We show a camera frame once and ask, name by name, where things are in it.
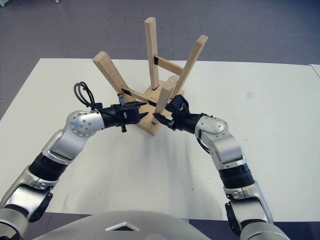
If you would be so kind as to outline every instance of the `black robot arm segment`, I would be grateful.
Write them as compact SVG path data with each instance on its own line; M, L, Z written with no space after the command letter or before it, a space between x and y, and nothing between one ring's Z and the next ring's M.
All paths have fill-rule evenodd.
M225 209L232 231L237 235L241 234L241 239L260 239L251 238L252 235L248 231L243 232L243 229L253 223L273 224L273 217L258 183L251 174L241 146L229 132L227 122L204 113L190 113L189 103L182 95L175 96L165 109L172 113L172 119L166 119L161 114L153 114L155 118L172 130L195 134L201 147L211 155L222 180L224 193L229 199ZM278 239L275 235L278 236L280 233L286 237L273 225L255 226L259 228L254 228L257 236L268 232L270 228L273 229L272 233L268 232L271 237L263 239Z
M88 94L90 102L84 98L81 88ZM74 92L83 104L91 107L91 111L69 114L64 128L51 137L41 153L5 193L0 202L0 240L4 236L4 228L10 233L15 232L14 238L20 239L28 222L35 222L42 217L53 197L51 190L91 136L110 127L121 127L125 132L126 125L139 123L147 114L139 113L140 106L145 103L125 103L122 95L118 96L120 104L103 108L101 103L95 102L84 82L77 83Z

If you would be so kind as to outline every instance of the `black cable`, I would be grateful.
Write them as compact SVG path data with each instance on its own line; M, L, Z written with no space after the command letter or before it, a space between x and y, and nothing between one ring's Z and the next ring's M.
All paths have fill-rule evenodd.
M84 90L86 92L86 94L89 97L90 102L84 97L81 90ZM84 81L76 83L73 86L73 92L74 92L74 95L76 96L76 98L82 104L84 104L87 108L89 108L89 107L91 108L91 111L97 110L103 114L106 114L110 117L117 119L118 121L121 121L121 119L118 116L110 114L109 112L104 111L101 107L98 106L98 104L95 102L95 98L94 98L93 93L91 92L91 90L89 89L89 87L87 86L87 84Z
M203 148L203 150L205 150L208 154L210 154L209 148L207 148L199 138L196 139L198 141L198 143L200 144L200 146Z

